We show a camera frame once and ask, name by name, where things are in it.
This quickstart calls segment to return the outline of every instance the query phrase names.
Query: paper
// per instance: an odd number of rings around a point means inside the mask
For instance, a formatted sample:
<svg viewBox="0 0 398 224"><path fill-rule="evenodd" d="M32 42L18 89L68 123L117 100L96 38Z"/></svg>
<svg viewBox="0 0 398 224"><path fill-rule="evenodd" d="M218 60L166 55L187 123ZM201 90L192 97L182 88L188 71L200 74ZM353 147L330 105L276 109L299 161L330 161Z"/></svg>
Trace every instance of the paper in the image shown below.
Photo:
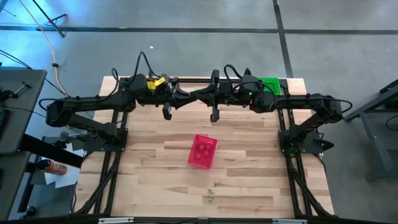
<svg viewBox="0 0 398 224"><path fill-rule="evenodd" d="M67 144L67 148L65 149L68 152L72 152L78 156L83 157L84 155L84 150L76 150L74 151L72 148L72 143ZM55 175L55 174L49 174L49 173L44 173L45 177L45 182L46 184L51 184L52 182L55 182L55 188L60 188L60 187L65 187L68 185L73 185L76 183L76 181L79 179L79 174L80 174L80 169L77 167L73 167L70 165L67 165L68 171L64 175Z"/></svg>

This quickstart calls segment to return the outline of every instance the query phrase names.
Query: concrete floor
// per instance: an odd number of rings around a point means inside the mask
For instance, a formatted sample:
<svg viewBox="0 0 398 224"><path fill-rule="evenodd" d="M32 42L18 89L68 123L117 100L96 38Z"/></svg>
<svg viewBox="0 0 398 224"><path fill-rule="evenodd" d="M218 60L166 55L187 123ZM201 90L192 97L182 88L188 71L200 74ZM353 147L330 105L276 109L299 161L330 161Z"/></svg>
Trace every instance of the concrete floor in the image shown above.
<svg viewBox="0 0 398 224"><path fill-rule="evenodd" d="M40 11L25 0L38 20ZM63 24L96 27L228 27L275 29L272 0L59 0L38 1L50 17L68 14ZM394 0L280 0L286 29L398 29ZM0 25L33 24L17 0L0 12ZM277 34L97 33L68 32L62 39L48 32L61 65L60 79L71 95L98 94L112 67L132 75L139 51L146 52L158 73L209 76L226 63L262 77L286 77ZM343 98L354 107L376 96L397 79L398 35L287 35L294 77L304 78L309 93ZM0 31L0 49L34 68L49 71L51 52L40 32ZM0 58L6 66L15 66ZM147 72L144 65L141 72ZM45 84L41 98L61 97ZM325 153L328 183L335 213L344 218L398 222L397 180L366 182L377 169L362 124L340 122L321 128L335 147ZM56 136L59 129L34 115L27 133L37 138ZM36 186L30 205L38 216L67 214L73 188ZM19 215L13 210L11 219Z"/></svg>

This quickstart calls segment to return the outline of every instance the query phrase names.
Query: wooden table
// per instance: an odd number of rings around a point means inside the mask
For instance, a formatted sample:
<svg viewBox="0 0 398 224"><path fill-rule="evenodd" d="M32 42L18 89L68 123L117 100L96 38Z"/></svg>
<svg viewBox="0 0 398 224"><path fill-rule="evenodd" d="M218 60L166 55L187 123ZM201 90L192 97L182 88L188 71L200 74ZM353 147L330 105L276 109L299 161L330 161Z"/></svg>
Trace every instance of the wooden table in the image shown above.
<svg viewBox="0 0 398 224"><path fill-rule="evenodd" d="M288 83L291 94L306 94L303 79L288 79ZM104 77L100 95L107 95L114 84L112 77ZM181 84L186 91L205 86ZM174 111L171 121L163 119L161 107L138 105L129 114L129 136L119 166L112 216L294 217L286 162L277 137L277 113L256 114L248 108L221 105L216 123L210 122L210 113L211 108L196 101ZM309 110L294 110L298 124L310 115ZM112 111L95 113L95 120L102 123L110 122L111 117ZM219 142L210 170L187 164L196 134ZM84 162L76 188L76 210L97 187L103 156L103 152L94 152ZM311 154L303 155L303 163L308 187L333 213L322 164ZM215 195L212 201L209 190ZM105 189L101 210L107 192ZM304 212L299 190L298 195Z"/></svg>

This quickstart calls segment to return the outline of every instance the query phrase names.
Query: spray can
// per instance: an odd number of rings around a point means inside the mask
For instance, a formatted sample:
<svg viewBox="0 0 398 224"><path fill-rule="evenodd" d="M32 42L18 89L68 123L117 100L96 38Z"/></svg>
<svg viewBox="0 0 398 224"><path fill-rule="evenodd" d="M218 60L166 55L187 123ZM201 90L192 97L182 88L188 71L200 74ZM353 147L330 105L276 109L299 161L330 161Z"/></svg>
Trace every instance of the spray can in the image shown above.
<svg viewBox="0 0 398 224"><path fill-rule="evenodd" d="M68 171L68 167L60 162L55 162L50 159L44 159L37 163L37 168L43 172L48 172L51 174L63 175Z"/></svg>

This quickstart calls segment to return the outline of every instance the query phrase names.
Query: green block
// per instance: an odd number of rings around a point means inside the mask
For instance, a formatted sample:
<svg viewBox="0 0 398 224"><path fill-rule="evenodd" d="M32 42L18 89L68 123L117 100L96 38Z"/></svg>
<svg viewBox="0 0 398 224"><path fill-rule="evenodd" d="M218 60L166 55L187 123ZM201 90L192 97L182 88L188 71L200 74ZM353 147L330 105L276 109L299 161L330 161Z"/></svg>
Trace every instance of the green block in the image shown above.
<svg viewBox="0 0 398 224"><path fill-rule="evenodd" d="M274 91L275 95L280 95L280 85L278 78L261 77L259 80L261 80L263 84L267 85L272 91Z"/></svg>

